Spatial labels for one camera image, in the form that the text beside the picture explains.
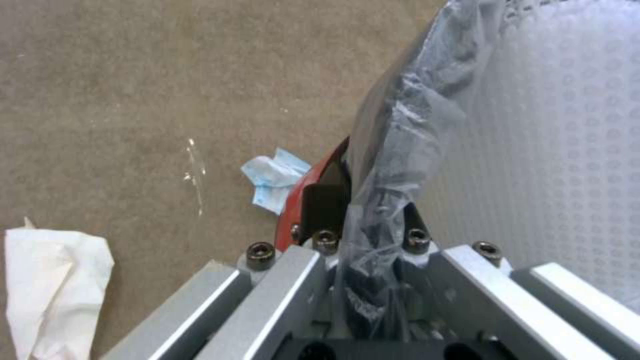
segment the black hole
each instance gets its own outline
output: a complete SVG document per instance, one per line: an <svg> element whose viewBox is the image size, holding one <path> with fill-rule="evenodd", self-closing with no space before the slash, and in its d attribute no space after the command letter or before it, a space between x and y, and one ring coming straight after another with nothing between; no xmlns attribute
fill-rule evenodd
<svg viewBox="0 0 640 360"><path fill-rule="evenodd" d="M447 345L444 348L445 360L482 360L477 352L462 343Z"/></svg>
<svg viewBox="0 0 640 360"><path fill-rule="evenodd" d="M315 342L307 345L300 352L298 360L335 360L335 352L333 349L321 342Z"/></svg>
<svg viewBox="0 0 640 360"><path fill-rule="evenodd" d="M253 253L261 256L269 252L269 249L265 245L258 245L253 248Z"/></svg>
<svg viewBox="0 0 640 360"><path fill-rule="evenodd" d="M496 253L495 247L492 247L491 245L487 245L487 244L480 245L480 250L482 250L484 252L488 252L489 254L495 254Z"/></svg>
<svg viewBox="0 0 640 360"><path fill-rule="evenodd" d="M424 240L427 238L427 234L425 234L424 231L420 229L411 229L409 230L409 237Z"/></svg>

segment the screw head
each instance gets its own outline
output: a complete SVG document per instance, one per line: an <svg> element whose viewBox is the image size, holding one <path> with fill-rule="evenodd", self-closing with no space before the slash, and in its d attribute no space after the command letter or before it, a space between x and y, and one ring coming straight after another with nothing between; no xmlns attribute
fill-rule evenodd
<svg viewBox="0 0 640 360"><path fill-rule="evenodd" d="M300 225L299 224L293 224L291 226L291 238L296 243L300 241Z"/></svg>
<svg viewBox="0 0 640 360"><path fill-rule="evenodd" d="M471 248L495 266L500 266L502 252L498 245L488 241L476 241Z"/></svg>
<svg viewBox="0 0 640 360"><path fill-rule="evenodd" d="M316 231L312 236L314 250L322 255L332 255L338 251L338 236L329 230Z"/></svg>
<svg viewBox="0 0 640 360"><path fill-rule="evenodd" d="M424 254L429 250L431 237L422 229L414 228L407 232L403 242L403 249L412 254Z"/></svg>
<svg viewBox="0 0 640 360"><path fill-rule="evenodd" d="M272 244L258 241L246 248L246 264L250 269L263 271L273 265L276 250Z"/></svg>

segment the metal plate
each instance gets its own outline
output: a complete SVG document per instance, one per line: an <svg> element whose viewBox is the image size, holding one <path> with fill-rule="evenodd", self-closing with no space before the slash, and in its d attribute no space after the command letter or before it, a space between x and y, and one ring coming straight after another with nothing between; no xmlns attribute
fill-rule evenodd
<svg viewBox="0 0 640 360"><path fill-rule="evenodd" d="M495 335L519 359L610 359L468 245L429 260L438 310L459 336Z"/></svg>
<svg viewBox="0 0 640 360"><path fill-rule="evenodd" d="M326 290L324 258L290 246L196 359L271 359L288 334L308 325Z"/></svg>
<svg viewBox="0 0 640 360"><path fill-rule="evenodd" d="M562 266L551 263L511 277L618 359L640 359L640 316Z"/></svg>
<svg viewBox="0 0 640 360"><path fill-rule="evenodd" d="M211 261L113 347L103 360L189 358L250 290L248 274Z"/></svg>

